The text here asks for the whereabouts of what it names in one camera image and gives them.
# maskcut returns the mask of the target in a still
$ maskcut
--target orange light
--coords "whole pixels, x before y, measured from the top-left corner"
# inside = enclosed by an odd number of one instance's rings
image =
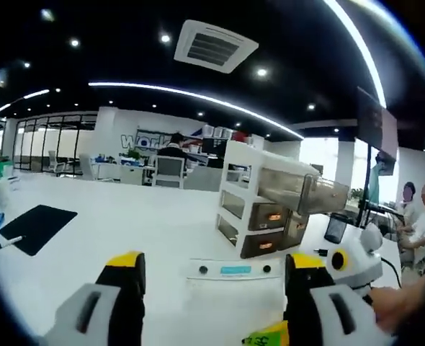
[[[272,247],[272,243],[266,243],[266,244],[260,244],[259,248],[260,249],[270,249]]]
[[[282,214],[270,214],[269,220],[270,221],[277,221],[282,218]]]

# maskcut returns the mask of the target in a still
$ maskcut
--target black ceiling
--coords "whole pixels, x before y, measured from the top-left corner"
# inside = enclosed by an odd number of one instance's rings
[[[400,141],[420,148],[425,143],[425,75],[387,30],[351,0],[338,0],[362,33],[381,76],[388,108],[408,124]],[[425,1],[386,1],[409,28],[425,55]],[[54,22],[42,20],[50,9]],[[237,32],[259,48],[231,74],[175,61],[174,51],[187,19]],[[160,34],[171,36],[169,45]],[[69,45],[71,37],[80,41]],[[24,62],[31,63],[29,68]],[[267,68],[264,80],[255,76]],[[270,117],[293,123],[352,119],[356,88],[375,95],[360,51],[323,0],[268,1],[137,1],[132,5],[78,5],[68,1],[11,4],[0,8],[0,106],[26,94],[46,95],[16,102],[4,117],[28,117],[67,110],[97,110],[100,105],[156,111],[203,119],[274,140],[292,139],[248,115],[166,92],[90,88],[90,81],[125,81],[183,89],[222,99]],[[307,110],[315,103],[314,111]],[[332,127],[300,130],[305,136],[332,135]],[[345,128],[352,136],[354,128]]]

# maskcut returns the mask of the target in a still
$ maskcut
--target black mouse pad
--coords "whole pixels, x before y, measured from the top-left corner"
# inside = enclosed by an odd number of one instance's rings
[[[37,205],[0,229],[6,239],[25,236],[14,244],[30,256],[35,256],[78,213]]]

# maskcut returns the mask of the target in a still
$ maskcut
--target air conditioning vent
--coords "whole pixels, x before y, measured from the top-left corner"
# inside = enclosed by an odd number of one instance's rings
[[[229,74],[258,47],[253,40],[221,27],[187,20],[174,60]]]

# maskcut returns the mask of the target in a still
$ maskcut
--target blue label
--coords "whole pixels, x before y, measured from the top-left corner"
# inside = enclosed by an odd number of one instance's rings
[[[250,272],[251,272],[251,266],[222,267],[220,269],[220,274],[224,274],[224,275],[249,274]]]

